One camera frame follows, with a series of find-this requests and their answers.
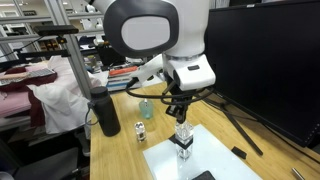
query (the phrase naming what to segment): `clear plastic bottle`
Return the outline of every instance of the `clear plastic bottle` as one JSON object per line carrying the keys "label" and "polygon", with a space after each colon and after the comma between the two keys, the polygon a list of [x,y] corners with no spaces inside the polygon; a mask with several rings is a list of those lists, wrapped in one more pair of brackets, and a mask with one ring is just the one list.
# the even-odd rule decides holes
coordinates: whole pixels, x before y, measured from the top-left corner
{"label": "clear plastic bottle", "polygon": [[188,121],[182,124],[177,122],[175,130],[177,155],[187,160],[192,153],[193,126]]}

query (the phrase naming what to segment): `white board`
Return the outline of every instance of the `white board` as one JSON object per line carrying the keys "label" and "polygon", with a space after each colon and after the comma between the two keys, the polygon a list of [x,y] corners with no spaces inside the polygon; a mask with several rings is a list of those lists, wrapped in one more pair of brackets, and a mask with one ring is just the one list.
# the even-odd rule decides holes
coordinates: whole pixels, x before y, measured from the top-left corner
{"label": "white board", "polygon": [[143,151],[154,179],[193,179],[206,170],[217,180],[262,179],[202,125],[194,127],[193,138],[187,161],[177,156],[170,140]]}

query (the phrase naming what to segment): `wooden table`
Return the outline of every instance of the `wooden table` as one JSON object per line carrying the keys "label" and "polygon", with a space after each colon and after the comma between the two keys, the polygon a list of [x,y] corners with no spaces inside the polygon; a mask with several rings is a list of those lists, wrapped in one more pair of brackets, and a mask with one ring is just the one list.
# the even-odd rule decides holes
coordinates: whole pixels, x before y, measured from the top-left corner
{"label": "wooden table", "polygon": [[[137,93],[161,94],[165,84],[157,84],[135,90]],[[121,124],[121,131],[113,137],[103,135],[100,126],[91,130],[90,179],[123,180],[152,179],[144,159],[143,151],[168,139],[174,133],[175,118],[166,115],[166,105],[160,100],[154,102],[154,117],[144,120],[140,116],[138,103],[142,100],[125,92],[112,96]],[[253,141],[264,152],[259,156],[242,138],[226,116],[199,101],[191,104],[187,119],[193,125],[202,124],[227,148],[234,146],[247,153],[242,160],[263,179],[296,179],[292,168],[296,168],[307,180],[320,179],[320,165],[293,149],[260,123],[240,120],[239,123]],[[134,124],[142,121],[147,130],[147,141],[138,143]],[[318,161],[320,155],[308,148],[299,148]]]}

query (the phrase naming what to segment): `black thermos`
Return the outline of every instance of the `black thermos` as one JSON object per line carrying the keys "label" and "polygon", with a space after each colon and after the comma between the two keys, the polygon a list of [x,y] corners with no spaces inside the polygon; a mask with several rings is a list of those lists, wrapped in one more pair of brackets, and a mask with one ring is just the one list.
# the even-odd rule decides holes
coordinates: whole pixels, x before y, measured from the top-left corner
{"label": "black thermos", "polygon": [[120,131],[120,124],[108,89],[100,86],[90,90],[93,112],[96,115],[103,134],[114,136]]}

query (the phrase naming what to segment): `black monitor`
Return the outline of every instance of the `black monitor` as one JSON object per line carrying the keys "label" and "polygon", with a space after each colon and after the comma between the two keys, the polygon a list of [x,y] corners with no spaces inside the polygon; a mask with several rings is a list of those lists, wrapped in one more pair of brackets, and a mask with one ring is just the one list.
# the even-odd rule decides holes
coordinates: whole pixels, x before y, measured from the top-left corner
{"label": "black monitor", "polygon": [[215,92],[303,147],[320,132],[319,17],[319,1],[215,9],[205,37]]}
{"label": "black monitor", "polygon": [[119,54],[112,47],[98,47],[97,51],[103,66],[117,66],[126,63],[126,57]]}

